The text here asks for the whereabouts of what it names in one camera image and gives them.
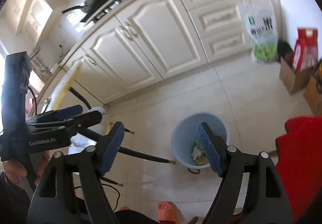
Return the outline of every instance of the black sleeve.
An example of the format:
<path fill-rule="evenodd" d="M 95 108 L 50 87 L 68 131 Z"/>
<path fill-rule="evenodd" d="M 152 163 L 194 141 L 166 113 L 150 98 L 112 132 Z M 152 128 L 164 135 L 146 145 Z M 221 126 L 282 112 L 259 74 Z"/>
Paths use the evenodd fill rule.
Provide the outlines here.
<path fill-rule="evenodd" d="M 22 188 L 12 184 L 4 171 L 0 174 L 0 223 L 26 224 L 30 200 Z"/>

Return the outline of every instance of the green logo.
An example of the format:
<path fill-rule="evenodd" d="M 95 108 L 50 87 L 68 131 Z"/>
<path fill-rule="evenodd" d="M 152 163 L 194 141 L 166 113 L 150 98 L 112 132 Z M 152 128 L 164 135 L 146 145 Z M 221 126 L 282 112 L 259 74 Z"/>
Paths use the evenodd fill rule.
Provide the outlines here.
<path fill-rule="evenodd" d="M 251 25 L 255 25 L 254 17 L 248 17 L 248 20 Z"/>

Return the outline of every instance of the orange slipper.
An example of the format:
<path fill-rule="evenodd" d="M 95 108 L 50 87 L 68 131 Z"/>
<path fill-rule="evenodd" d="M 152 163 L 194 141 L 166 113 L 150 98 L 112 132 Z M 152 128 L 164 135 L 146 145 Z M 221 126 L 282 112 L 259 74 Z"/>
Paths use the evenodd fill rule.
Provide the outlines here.
<path fill-rule="evenodd" d="M 175 206 L 168 201 L 162 201 L 158 205 L 158 221 L 173 221 L 178 223 Z"/>

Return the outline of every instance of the blue gripper pad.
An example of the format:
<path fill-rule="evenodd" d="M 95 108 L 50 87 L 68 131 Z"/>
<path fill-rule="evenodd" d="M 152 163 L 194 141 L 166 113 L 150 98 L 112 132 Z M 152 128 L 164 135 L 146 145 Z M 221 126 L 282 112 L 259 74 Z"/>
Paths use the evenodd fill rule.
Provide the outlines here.
<path fill-rule="evenodd" d="M 202 124 L 200 124 L 198 128 L 198 139 L 201 142 L 204 152 L 206 153 L 206 157 L 209 161 L 212 171 L 216 172 L 218 176 L 222 178 L 224 175 L 224 170 L 221 166 L 222 161 L 219 152 L 216 150 L 210 139 L 210 136 L 207 134 Z"/>
<path fill-rule="evenodd" d="M 112 168 L 113 162 L 115 160 L 116 154 L 118 153 L 121 143 L 123 141 L 125 134 L 124 124 L 120 123 L 117 131 L 114 136 L 112 136 L 112 140 L 107 146 L 103 157 L 102 157 L 102 166 L 99 169 L 99 172 L 104 175 L 106 172 L 109 172 Z"/>

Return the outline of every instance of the hand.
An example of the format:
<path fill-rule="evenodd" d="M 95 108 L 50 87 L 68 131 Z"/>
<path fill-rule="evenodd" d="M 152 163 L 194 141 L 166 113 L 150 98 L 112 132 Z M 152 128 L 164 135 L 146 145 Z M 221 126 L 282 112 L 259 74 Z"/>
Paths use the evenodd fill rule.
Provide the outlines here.
<path fill-rule="evenodd" d="M 38 172 L 37 172 L 38 178 L 35 180 L 36 186 L 38 185 L 38 183 L 41 179 L 41 176 L 43 175 L 43 172 L 48 165 L 49 159 L 50 159 L 49 152 L 48 151 L 44 152 L 42 162 L 41 162 Z M 27 170 L 25 169 L 25 167 L 19 161 L 9 160 L 9 161 L 3 162 L 3 168 L 4 168 L 4 172 L 7 176 L 7 178 L 13 184 L 23 188 L 19 177 L 26 177 L 27 176 Z"/>

